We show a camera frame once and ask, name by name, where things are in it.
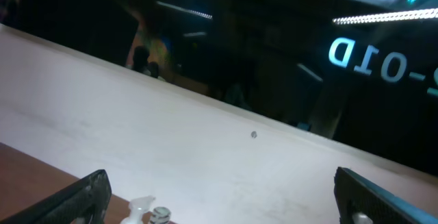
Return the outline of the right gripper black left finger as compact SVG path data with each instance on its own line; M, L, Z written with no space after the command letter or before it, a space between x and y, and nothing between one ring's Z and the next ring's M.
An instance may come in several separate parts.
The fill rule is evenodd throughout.
M112 196L105 170L97 170L1 221L1 224L102 224Z

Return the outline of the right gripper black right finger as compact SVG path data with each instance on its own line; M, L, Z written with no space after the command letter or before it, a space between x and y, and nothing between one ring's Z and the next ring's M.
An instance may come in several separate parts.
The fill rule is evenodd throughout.
M337 168L334 182L340 224L437 224L434 216L348 168Z

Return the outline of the clear spray bottle purple liquid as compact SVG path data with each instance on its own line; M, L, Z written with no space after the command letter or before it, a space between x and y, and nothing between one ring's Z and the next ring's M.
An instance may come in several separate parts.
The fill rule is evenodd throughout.
M150 210L154 201L155 197L152 195L132 199L129 202L129 216L124 218L120 224L143 224L142 217Z

